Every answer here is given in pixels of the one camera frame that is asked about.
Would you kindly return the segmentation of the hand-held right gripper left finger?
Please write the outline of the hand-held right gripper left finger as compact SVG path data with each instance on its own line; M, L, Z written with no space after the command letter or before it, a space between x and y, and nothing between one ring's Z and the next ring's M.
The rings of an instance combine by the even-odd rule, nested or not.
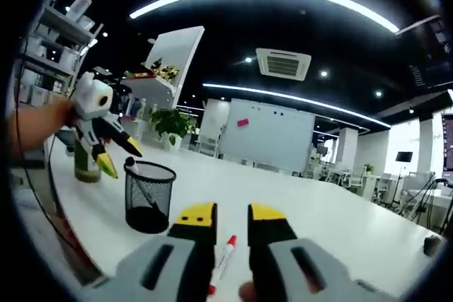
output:
M166 235L154 236L123 258L114 277L88 287L84 300L206 301L216 242L217 205L192 205Z

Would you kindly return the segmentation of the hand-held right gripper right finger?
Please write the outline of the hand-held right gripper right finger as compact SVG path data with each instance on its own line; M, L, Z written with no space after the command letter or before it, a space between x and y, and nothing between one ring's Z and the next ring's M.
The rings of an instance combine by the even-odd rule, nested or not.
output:
M248 206L249 267L259 301L395 301L350 278L347 267L308 238L298 238L285 215Z

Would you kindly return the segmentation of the person's left hand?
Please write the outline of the person's left hand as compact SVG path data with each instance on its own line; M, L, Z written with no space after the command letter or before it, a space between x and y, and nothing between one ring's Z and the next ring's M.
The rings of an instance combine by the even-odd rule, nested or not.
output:
M60 127L73 127L78 118L73 102L68 98L59 98L55 102L56 120Z

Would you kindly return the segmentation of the person's right hand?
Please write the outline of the person's right hand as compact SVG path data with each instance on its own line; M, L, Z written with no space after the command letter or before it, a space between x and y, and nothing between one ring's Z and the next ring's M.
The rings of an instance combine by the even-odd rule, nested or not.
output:
M242 302L256 302L258 300L252 281L243 283L239 288L238 294Z

